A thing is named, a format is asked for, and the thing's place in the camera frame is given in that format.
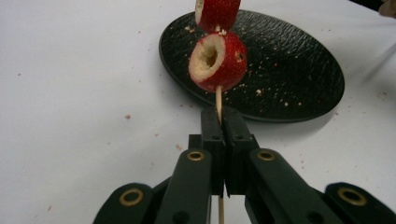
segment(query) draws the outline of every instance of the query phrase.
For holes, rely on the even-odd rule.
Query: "black plate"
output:
[[[223,104],[245,117],[272,122],[317,118],[331,111],[344,94],[344,76],[326,48],[299,28],[260,13],[240,10],[232,31],[247,46],[247,73],[223,93]],[[215,94],[190,79],[189,57],[205,33],[194,14],[166,27],[160,54],[169,75],[200,100],[213,105]]]

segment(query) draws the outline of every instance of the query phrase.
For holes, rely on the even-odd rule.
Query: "skewer stick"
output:
[[[221,125],[221,86],[216,87],[216,109],[218,111],[219,122]],[[224,199],[219,195],[219,224],[224,224]]]
[[[216,109],[218,110],[219,122],[221,125],[221,86],[216,87]]]

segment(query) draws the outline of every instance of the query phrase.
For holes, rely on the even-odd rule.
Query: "white tablecloth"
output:
[[[114,189],[154,187],[172,174],[206,105],[167,75],[158,43],[194,5],[0,2],[1,223],[92,223]],[[323,117],[248,120],[261,147],[279,151],[316,189],[345,181],[396,211],[396,20],[347,0],[243,0],[241,8],[311,34],[346,79],[342,101]],[[243,200],[225,201],[226,223],[249,223]]]

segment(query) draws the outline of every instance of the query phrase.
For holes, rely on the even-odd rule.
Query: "black plastic part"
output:
[[[160,210],[160,206],[163,203],[163,195],[168,189],[168,184],[170,180],[171,177],[165,179],[159,185],[155,186],[154,189],[152,189],[152,191],[154,192],[154,198],[153,198],[154,206],[157,212]]]
[[[396,215],[366,190],[347,183],[327,186],[324,200],[345,223],[396,223]]]
[[[152,223],[155,219],[153,195],[152,189],[147,185],[124,185],[110,195],[93,224]]]
[[[381,0],[350,0],[356,4],[359,4],[363,7],[368,7],[374,11],[378,11],[382,4],[384,4]]]
[[[202,149],[212,155],[212,194],[223,196],[224,192],[224,137],[215,107],[201,113]]]
[[[224,106],[222,127],[226,137],[225,185],[227,194],[245,194],[248,185],[246,160],[251,149],[259,145],[245,123],[242,115],[235,109]]]
[[[211,163],[211,155],[205,150],[188,149],[181,153],[163,195],[156,224],[209,223]]]
[[[254,149],[249,173],[276,223],[343,223],[277,152]]]
[[[200,134],[189,135],[189,148],[202,148],[202,137]]]
[[[257,188],[253,185],[247,187],[245,208],[252,224],[272,224],[275,220],[265,202],[262,200]]]

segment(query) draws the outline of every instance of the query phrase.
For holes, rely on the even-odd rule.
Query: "cored apple piece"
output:
[[[229,31],[240,4],[241,0],[196,0],[195,22],[208,33]]]
[[[216,92],[229,90],[247,70],[247,50],[233,33],[214,33],[200,39],[190,57],[189,72],[200,88]]]

